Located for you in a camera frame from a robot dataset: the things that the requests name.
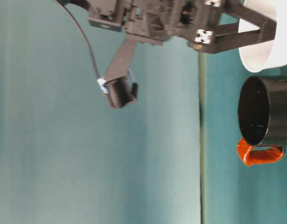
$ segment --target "mug rim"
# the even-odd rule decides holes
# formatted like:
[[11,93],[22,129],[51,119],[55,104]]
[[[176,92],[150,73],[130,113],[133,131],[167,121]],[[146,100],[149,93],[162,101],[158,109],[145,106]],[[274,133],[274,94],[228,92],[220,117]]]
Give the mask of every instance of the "mug rim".
[[[242,137],[245,139],[245,141],[250,145],[250,146],[254,146],[254,147],[258,147],[258,146],[262,146],[264,147],[262,144],[264,142],[264,139],[265,137],[267,136],[268,132],[269,132],[269,129],[270,129],[270,123],[271,123],[271,98],[270,98],[270,94],[269,94],[269,91],[264,83],[264,81],[262,80],[263,77],[259,77],[259,76],[250,76],[248,77],[243,85],[242,85],[242,88],[240,90],[240,94],[239,94],[239,97],[238,97],[238,124],[239,124],[239,129],[240,129],[240,132],[241,132],[241,135]],[[256,144],[250,144],[250,142],[248,141],[248,139],[244,136],[243,132],[242,132],[242,127],[241,127],[241,123],[240,123],[240,118],[239,118],[239,108],[240,108],[240,99],[241,99],[241,95],[242,95],[242,91],[243,91],[243,88],[245,86],[245,84],[250,80],[250,79],[257,79],[258,81],[260,81],[262,83],[262,85],[264,86],[265,88],[265,93],[266,93],[266,96],[267,96],[267,99],[268,99],[268,107],[269,107],[269,113],[268,113],[268,122],[267,122],[267,127],[266,127],[266,132],[265,134],[263,135],[263,137],[261,138],[261,140],[256,143]]]

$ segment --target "black plastic part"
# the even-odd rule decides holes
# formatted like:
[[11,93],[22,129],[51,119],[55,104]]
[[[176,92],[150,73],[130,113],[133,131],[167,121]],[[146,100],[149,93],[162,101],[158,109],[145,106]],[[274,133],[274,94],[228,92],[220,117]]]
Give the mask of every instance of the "black plastic part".
[[138,85],[133,84],[132,90],[130,90],[125,77],[110,81],[105,84],[105,87],[108,89],[109,94],[106,95],[113,109],[123,108],[136,101]]
[[248,78],[239,97],[238,122],[250,145],[287,145],[287,77]]
[[[221,0],[219,7],[205,5],[204,0],[195,0],[196,16],[193,30],[212,31],[209,44],[195,42],[192,33],[184,29],[181,36],[186,38],[195,50],[206,53],[219,53],[248,45],[271,41],[276,35],[277,22],[242,5],[240,0]],[[237,19],[244,19],[260,29],[251,32],[238,33],[238,23],[219,25],[222,14],[228,14]]]

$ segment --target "wire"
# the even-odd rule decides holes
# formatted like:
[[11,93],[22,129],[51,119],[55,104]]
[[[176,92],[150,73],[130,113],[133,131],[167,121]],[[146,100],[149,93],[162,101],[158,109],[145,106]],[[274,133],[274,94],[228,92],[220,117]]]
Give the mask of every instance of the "wire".
[[84,31],[82,30],[81,26],[79,25],[79,23],[77,22],[76,18],[73,16],[73,14],[64,6],[62,5],[59,0],[54,0],[54,2],[56,4],[58,4],[73,20],[74,24],[76,25],[77,29],[79,30],[81,36],[83,37],[83,39],[85,40],[85,43],[86,43],[86,46],[89,50],[89,53],[91,55],[91,63],[92,63],[92,66],[93,66],[93,70],[96,74],[96,77],[97,79],[101,78],[100,76],[100,73],[98,71],[98,67],[97,67],[97,63],[96,63],[96,60],[95,60],[95,56],[93,54],[93,50],[92,50],[92,47],[91,47],[91,44],[89,43]]

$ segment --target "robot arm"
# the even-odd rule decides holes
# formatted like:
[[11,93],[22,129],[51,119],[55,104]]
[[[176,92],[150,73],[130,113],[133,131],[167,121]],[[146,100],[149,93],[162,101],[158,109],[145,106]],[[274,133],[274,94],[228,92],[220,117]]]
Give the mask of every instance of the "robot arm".
[[[179,36],[188,40],[189,46],[196,51],[214,54],[267,42],[276,34],[276,21],[244,7],[240,0],[55,1],[63,6],[71,3],[84,8],[94,27],[126,33],[105,76],[98,79],[115,109],[136,100],[137,84],[133,82],[129,90],[126,83],[136,42],[162,45],[172,36]],[[223,14],[244,19],[258,29],[239,33],[238,22],[220,25]]]

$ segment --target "white container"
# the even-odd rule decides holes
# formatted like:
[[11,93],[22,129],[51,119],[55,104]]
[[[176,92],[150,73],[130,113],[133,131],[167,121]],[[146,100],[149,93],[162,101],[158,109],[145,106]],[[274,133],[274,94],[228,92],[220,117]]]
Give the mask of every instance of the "white container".
[[[287,0],[246,0],[245,6],[277,21],[274,41],[239,49],[243,65],[250,72],[287,65]],[[239,32],[259,29],[240,20]]]

